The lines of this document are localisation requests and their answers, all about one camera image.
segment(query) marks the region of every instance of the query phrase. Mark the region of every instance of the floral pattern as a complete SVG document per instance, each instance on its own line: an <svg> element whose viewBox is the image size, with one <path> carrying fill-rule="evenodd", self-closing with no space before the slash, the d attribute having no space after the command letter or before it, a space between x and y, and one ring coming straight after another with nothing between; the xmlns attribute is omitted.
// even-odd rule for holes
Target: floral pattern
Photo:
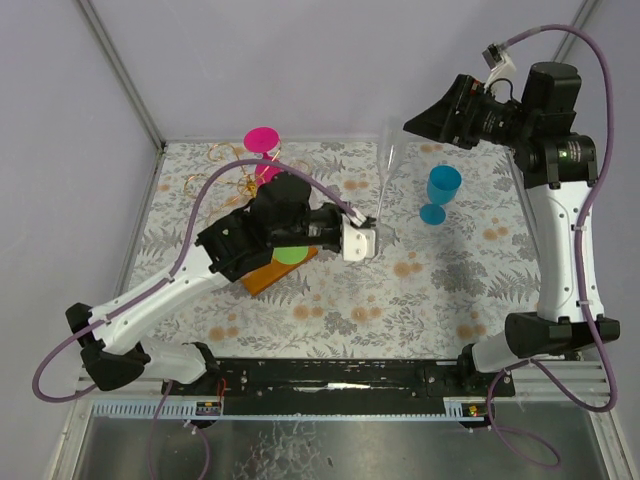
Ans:
<svg viewBox="0 0 640 480"><path fill-rule="evenodd" d="M132 286L175 259L193 205L184 183L216 169L209 147L167 147ZM236 150L251 156L240 145ZM405 157L386 188L376 258L345 263L321 251L255 298L241 282L204 295L153 335L207 342L218 356L450 358L498 333L509 312L534 309L540 276L505 151L486 143L465 151L425 142L409 144ZM381 191L375 144L285 143L281 159L304 162L342 198L375 213ZM446 221L429 226L419 210L429 171L439 164L457 168L463 184L445 206ZM235 182L241 172L223 178ZM196 178L190 186L203 183ZM247 200L234 185L214 184L197 229ZM321 201L314 192L312 207Z"/></svg>

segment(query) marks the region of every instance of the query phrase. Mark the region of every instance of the blue cup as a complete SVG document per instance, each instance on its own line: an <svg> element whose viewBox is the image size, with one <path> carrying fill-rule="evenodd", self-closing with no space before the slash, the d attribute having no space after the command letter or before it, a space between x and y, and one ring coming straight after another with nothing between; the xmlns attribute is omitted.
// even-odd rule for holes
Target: blue cup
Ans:
<svg viewBox="0 0 640 480"><path fill-rule="evenodd" d="M462 184L462 175L449 165L438 165L429 174L427 195L434 205L444 205L454 199Z"/></svg>

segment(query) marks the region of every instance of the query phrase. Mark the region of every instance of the white wall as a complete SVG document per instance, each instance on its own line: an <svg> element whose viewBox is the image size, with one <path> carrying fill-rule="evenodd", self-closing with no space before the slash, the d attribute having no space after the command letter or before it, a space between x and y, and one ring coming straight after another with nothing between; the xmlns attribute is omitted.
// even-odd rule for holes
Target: white wall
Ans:
<svg viewBox="0 0 640 480"><path fill-rule="evenodd" d="M481 52L582 0L94 0L168 139L375 135L416 115L460 72L486 78ZM527 44L523 75L561 34Z"/></svg>
<svg viewBox="0 0 640 480"><path fill-rule="evenodd" d="M618 413L636 464L640 463L640 3L602 2L586 30L610 63L615 97L613 164L594 207L598 286L607 316L622 322L621 338L608 351L620 388ZM602 73L590 49L577 43L567 63L575 65L583 87L575 130L596 139L604 153L605 103Z"/></svg>
<svg viewBox="0 0 640 480"><path fill-rule="evenodd" d="M114 293L154 150L71 0L0 7L0 478L41 478L68 412L31 393L65 309ZM73 392L73 346L46 372Z"/></svg>

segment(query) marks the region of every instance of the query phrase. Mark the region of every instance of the leaf pattern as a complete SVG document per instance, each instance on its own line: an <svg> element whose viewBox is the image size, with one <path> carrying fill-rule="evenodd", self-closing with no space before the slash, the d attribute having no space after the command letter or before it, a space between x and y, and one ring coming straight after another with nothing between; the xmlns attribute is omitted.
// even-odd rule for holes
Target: leaf pattern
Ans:
<svg viewBox="0 0 640 480"><path fill-rule="evenodd" d="M209 147L167 146L131 286L175 260L193 206L183 193L185 180L234 158L225 150L212 163ZM280 158L305 162L331 191L373 215L382 185L376 149L370 142L290 142ZM498 333L508 313L530 310L537 300L535 250L508 161L502 147L483 142L471 151L410 143L385 187L376 258L345 263L321 250L255 298L235 282L162 320L152 334L169 342L207 342L218 356L453 358L464 345ZM445 223L433 227L420 220L419 210L428 201L429 171L440 164L457 168L463 184L445 206ZM240 178L238 171L223 177ZM195 231L208 225L211 212L217 218L248 201L236 197L236 186L215 183ZM313 208L325 201L312 193Z"/></svg>

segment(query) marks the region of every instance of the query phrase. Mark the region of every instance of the gray floor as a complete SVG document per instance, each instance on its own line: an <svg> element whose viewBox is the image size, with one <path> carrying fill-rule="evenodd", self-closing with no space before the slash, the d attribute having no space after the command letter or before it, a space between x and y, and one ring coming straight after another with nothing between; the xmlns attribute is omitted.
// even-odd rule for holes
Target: gray floor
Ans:
<svg viewBox="0 0 640 480"><path fill-rule="evenodd" d="M498 406L499 421L542 435L563 468L545 472L503 447L492 432L468 433L438 422L218 422L206 430L208 479L584 479L608 478L589 419L569 405ZM149 421L94 419L77 479L147 479ZM541 461L542 447L513 439ZM153 459L159 479L196 479L204 447L179 422L157 425Z"/></svg>

